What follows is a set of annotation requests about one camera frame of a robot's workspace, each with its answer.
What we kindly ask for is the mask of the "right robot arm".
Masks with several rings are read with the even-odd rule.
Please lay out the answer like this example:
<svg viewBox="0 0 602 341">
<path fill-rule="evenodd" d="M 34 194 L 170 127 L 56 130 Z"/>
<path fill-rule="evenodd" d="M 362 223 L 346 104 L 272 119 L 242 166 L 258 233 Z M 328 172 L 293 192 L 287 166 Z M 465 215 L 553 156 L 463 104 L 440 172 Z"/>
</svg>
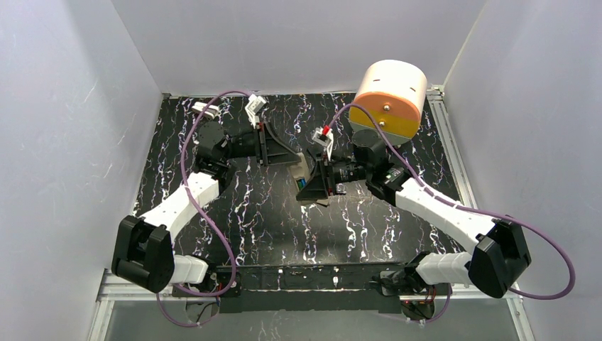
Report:
<svg viewBox="0 0 602 341">
<path fill-rule="evenodd" d="M 441 283 L 473 285 L 492 298 L 502 298 L 530 265 L 522 227 L 509 220 L 461 210 L 446 204 L 448 197 L 422 185 L 410 170 L 390 160 L 387 146 L 374 130 L 352 136 L 353 154 L 330 156 L 329 128 L 314 131 L 314 142 L 326 150 L 314 156 L 307 180 L 299 180 L 298 202 L 310 204 L 339 195 L 337 185 L 364 181 L 376 198 L 417 215 L 458 242 L 463 251 L 450 254 L 420 252 L 397 271 L 372 278 L 384 296 L 396 296 Z"/>
</svg>

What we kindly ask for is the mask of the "white remote control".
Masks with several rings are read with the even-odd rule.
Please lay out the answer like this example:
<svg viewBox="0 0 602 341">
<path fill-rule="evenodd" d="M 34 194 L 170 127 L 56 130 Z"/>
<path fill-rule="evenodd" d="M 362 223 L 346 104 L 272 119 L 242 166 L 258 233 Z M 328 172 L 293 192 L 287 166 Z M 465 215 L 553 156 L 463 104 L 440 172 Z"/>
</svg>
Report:
<svg viewBox="0 0 602 341">
<path fill-rule="evenodd" d="M 287 166 L 288 172 L 293 179 L 296 191 L 301 191 L 301 187 L 297 184 L 298 178 L 304 178 L 306 182 L 310 178 L 310 170 L 307 164 L 307 159 L 303 153 L 297 153 L 298 161 Z"/>
</svg>

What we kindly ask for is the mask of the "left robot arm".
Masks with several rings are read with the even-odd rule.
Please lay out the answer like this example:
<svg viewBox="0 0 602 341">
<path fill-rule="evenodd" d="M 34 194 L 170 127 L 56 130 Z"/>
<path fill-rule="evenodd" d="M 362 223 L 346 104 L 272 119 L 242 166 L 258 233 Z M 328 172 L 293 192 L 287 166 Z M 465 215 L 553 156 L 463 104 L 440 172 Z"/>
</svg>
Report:
<svg viewBox="0 0 602 341">
<path fill-rule="evenodd" d="M 302 160 L 276 134 L 273 125 L 261 122 L 257 129 L 230 135 L 209 121 L 199 128 L 195 170 L 173 194 L 141 217 L 120 221 L 111 272 L 152 293 L 170 284 L 201 284 L 209 264 L 196 256 L 176 255 L 176 236 L 204 207 L 230 185 L 235 158 L 256 158 L 261 166 L 291 166 Z"/>
</svg>

